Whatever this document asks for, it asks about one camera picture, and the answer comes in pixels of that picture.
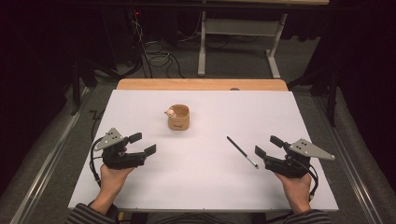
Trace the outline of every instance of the human hand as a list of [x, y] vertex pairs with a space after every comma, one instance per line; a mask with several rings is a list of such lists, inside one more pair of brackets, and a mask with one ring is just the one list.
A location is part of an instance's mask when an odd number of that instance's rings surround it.
[[100, 168], [102, 179], [100, 192], [91, 203], [90, 208], [105, 215], [108, 208], [119, 195], [128, 174], [131, 173], [133, 169], [134, 168], [113, 170], [103, 164]]
[[309, 205], [311, 176], [309, 174], [301, 178], [288, 178], [277, 173], [274, 174], [282, 182], [283, 190], [294, 214], [301, 214], [311, 209]]

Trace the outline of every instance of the white table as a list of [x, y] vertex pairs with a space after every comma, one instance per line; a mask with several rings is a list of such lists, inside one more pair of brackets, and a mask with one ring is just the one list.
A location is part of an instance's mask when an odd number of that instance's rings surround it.
[[[187, 131], [167, 127], [163, 111], [175, 104], [190, 108], [191, 126]], [[157, 152], [130, 174], [115, 201], [121, 210], [139, 212], [288, 210], [280, 181], [264, 169], [254, 147], [283, 159], [285, 151], [270, 143], [270, 135], [290, 143], [300, 138], [309, 140], [297, 104], [288, 91], [115, 90], [96, 139], [112, 127], [123, 135], [143, 134], [142, 140], [127, 146], [128, 152], [157, 145]], [[226, 136], [245, 150], [259, 169]], [[88, 162], [89, 157], [70, 208], [89, 203], [99, 190]], [[97, 169], [101, 163], [96, 160]], [[312, 207], [337, 210], [320, 163], [317, 159], [311, 163], [320, 181]]]

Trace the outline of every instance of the pen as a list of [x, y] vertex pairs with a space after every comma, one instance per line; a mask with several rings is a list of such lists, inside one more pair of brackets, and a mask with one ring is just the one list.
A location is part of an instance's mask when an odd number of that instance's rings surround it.
[[259, 169], [259, 165], [254, 162], [249, 156], [248, 154], [246, 154], [244, 152], [244, 150], [242, 150], [242, 148], [240, 148], [234, 141], [233, 139], [231, 139], [229, 136], [227, 136], [227, 139], [242, 153], [242, 155], [244, 155], [257, 169]]

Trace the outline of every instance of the sleeve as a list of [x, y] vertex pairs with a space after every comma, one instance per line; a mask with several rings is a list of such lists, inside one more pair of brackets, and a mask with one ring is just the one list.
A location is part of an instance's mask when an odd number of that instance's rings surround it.
[[79, 203], [75, 209], [67, 217], [64, 224], [83, 224], [83, 223], [98, 223], [98, 224], [113, 224], [116, 223], [114, 218], [104, 216], [89, 206]]
[[325, 212], [311, 209], [307, 212], [301, 213], [299, 215], [293, 215], [286, 218], [284, 224], [304, 224], [304, 223], [312, 223], [312, 224], [332, 224], [332, 221]]

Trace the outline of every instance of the small wooden container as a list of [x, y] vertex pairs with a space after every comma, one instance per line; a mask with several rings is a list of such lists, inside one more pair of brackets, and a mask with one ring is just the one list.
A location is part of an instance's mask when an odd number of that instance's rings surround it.
[[186, 105], [172, 105], [175, 116], [168, 118], [168, 126], [175, 131], [187, 130], [190, 126], [190, 110]]

